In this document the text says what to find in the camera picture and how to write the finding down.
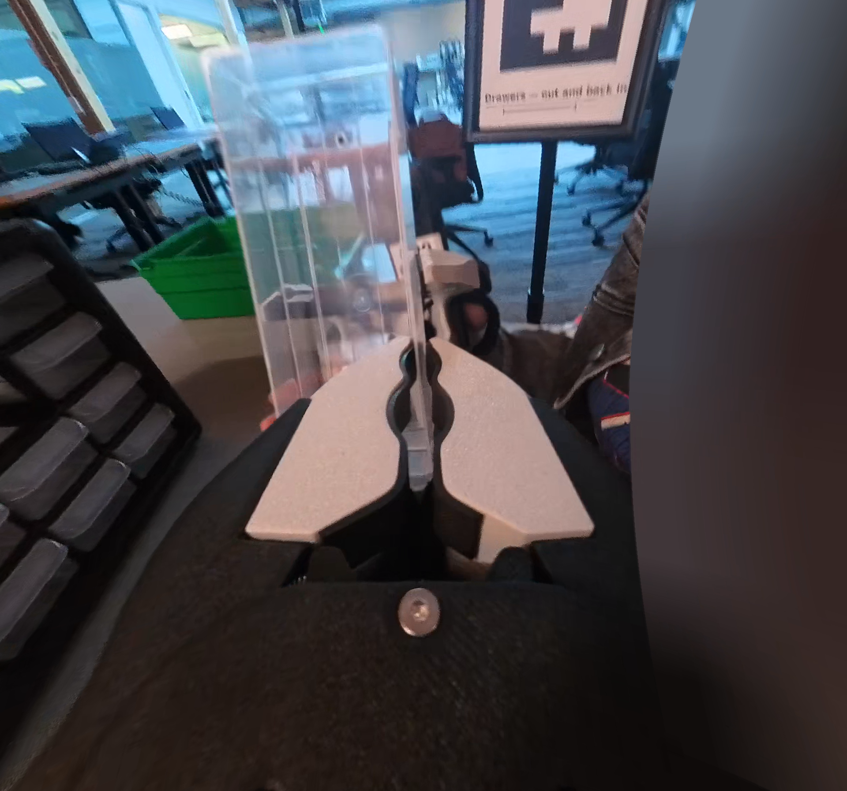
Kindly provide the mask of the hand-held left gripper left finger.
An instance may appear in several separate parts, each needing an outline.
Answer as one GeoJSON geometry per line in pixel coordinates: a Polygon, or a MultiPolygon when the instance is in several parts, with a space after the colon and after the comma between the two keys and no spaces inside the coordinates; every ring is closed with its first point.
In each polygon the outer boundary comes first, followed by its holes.
{"type": "Polygon", "coordinates": [[[317,543],[387,497],[404,450],[389,418],[411,339],[398,336],[312,396],[247,522],[256,541],[317,543]]]}

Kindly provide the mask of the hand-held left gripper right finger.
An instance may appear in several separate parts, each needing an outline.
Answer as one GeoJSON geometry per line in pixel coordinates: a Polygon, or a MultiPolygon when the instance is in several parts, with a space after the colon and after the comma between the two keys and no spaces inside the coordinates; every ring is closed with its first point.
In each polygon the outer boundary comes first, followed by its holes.
{"type": "Polygon", "coordinates": [[[491,564],[501,551],[595,531],[529,396],[449,341],[430,341],[437,428],[434,525],[444,545],[491,564]]]}

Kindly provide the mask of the clear plastic drawer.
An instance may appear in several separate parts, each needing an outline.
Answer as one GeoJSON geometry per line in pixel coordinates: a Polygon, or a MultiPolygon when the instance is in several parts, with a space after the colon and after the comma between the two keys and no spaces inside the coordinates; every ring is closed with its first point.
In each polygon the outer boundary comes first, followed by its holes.
{"type": "Polygon", "coordinates": [[[398,336],[389,403],[401,485],[432,478],[432,404],[408,151],[378,26],[212,52],[204,61],[275,414],[398,336]]]}

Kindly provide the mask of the rows of small cabinet drawers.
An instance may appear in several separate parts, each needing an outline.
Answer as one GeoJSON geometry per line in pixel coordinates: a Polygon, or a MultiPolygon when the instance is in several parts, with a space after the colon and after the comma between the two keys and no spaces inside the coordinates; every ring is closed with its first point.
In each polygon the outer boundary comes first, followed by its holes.
{"type": "Polygon", "coordinates": [[[128,525],[180,441],[153,373],[35,251],[2,257],[2,665],[128,525]]]}

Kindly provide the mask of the black drawer cabinet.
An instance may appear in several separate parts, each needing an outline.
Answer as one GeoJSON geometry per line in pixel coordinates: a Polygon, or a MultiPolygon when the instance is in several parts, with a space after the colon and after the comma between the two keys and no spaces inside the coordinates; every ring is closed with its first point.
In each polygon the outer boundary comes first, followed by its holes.
{"type": "Polygon", "coordinates": [[[74,259],[56,232],[40,222],[11,220],[2,223],[1,261],[10,254],[34,251],[53,262],[59,269],[63,288],[77,298],[83,308],[95,311],[106,320],[119,347],[135,356],[154,375],[162,393],[178,410],[180,441],[169,450],[154,469],[153,479],[145,486],[135,512],[127,517],[128,525],[115,530],[115,538],[105,543],[101,559],[91,560],[60,596],[37,632],[26,643],[22,654],[7,665],[1,658],[1,735],[2,756],[11,748],[28,714],[60,665],[72,640],[91,614],[109,586],[138,534],[148,525],[158,506],[181,473],[185,461],[201,435],[196,417],[185,405],[142,345],[121,320],[97,285],[74,259]]]}

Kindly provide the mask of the person's right hand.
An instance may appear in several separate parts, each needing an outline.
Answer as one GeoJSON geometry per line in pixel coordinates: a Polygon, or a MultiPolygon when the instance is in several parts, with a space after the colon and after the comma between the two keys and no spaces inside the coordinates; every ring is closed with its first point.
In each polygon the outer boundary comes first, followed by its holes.
{"type": "Polygon", "coordinates": [[[473,350],[485,347],[484,342],[490,338],[490,333],[496,331],[497,314],[495,306],[487,298],[473,297],[461,306],[461,320],[467,349],[473,350]]]}

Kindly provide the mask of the person's printed shirt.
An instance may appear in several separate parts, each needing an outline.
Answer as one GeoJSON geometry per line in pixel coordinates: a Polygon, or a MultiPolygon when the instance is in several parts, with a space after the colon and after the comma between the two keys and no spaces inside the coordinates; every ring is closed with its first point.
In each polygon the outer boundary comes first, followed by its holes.
{"type": "Polygon", "coordinates": [[[630,364],[610,366],[591,380],[586,400],[601,454],[631,478],[630,364]]]}

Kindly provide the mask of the brown office chair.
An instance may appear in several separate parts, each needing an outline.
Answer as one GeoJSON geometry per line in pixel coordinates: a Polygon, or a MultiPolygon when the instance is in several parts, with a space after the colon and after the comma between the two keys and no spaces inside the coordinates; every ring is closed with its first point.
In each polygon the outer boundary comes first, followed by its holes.
{"type": "Polygon", "coordinates": [[[483,183],[473,145],[465,142],[460,126],[444,115],[418,119],[418,83],[418,66],[405,63],[401,99],[411,160],[415,234],[418,237],[436,234],[444,248],[454,244],[479,261],[461,235],[479,234],[483,245],[490,247],[494,243],[490,233],[484,228],[450,225],[444,220],[448,209],[483,202],[483,183]]]}

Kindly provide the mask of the black office chair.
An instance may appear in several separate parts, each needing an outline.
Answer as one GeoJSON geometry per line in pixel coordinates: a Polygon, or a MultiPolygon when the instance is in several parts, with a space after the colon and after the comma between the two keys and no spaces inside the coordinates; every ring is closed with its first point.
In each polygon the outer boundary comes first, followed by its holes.
{"type": "Polygon", "coordinates": [[[586,162],[576,165],[572,169],[557,170],[554,184],[558,185],[563,175],[572,175],[572,179],[566,183],[566,194],[572,196],[577,184],[585,178],[605,174],[617,180],[615,188],[622,193],[627,183],[627,171],[632,159],[633,145],[629,141],[616,140],[600,142],[596,145],[595,154],[586,162]]]}
{"type": "Polygon", "coordinates": [[[612,198],[602,204],[588,206],[581,217],[581,225],[590,232],[590,244],[596,248],[606,246],[609,229],[627,221],[635,214],[651,189],[651,172],[634,171],[621,166],[612,172],[616,182],[612,186],[612,198]]]}

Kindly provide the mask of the framed tag sign on stand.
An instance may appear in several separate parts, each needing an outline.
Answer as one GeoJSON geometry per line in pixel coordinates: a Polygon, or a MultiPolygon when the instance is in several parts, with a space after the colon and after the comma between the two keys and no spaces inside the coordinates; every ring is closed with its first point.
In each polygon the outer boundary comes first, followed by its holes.
{"type": "Polygon", "coordinates": [[[532,324],[544,311],[558,144],[608,143],[635,132],[668,2],[466,0],[466,140],[541,146],[526,303],[532,324]]]}

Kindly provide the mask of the wooden office desk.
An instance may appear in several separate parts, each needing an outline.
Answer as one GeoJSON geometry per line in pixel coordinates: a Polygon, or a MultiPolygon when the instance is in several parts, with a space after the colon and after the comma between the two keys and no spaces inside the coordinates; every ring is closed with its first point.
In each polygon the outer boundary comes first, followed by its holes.
{"type": "Polygon", "coordinates": [[[114,211],[123,232],[143,252],[164,238],[137,184],[184,171],[206,215],[220,218],[225,208],[209,178],[210,170],[225,181],[216,133],[139,142],[126,155],[99,166],[55,175],[30,175],[2,183],[2,222],[28,219],[54,228],[62,211],[108,197],[116,204],[114,211]]]}

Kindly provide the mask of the dark laptop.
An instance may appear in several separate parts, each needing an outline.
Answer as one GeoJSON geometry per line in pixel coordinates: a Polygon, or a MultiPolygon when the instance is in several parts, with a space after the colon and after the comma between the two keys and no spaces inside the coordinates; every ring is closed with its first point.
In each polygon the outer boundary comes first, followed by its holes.
{"type": "Polygon", "coordinates": [[[75,121],[67,119],[48,124],[26,123],[23,127],[50,159],[85,164],[90,161],[90,136],[75,121]]]}

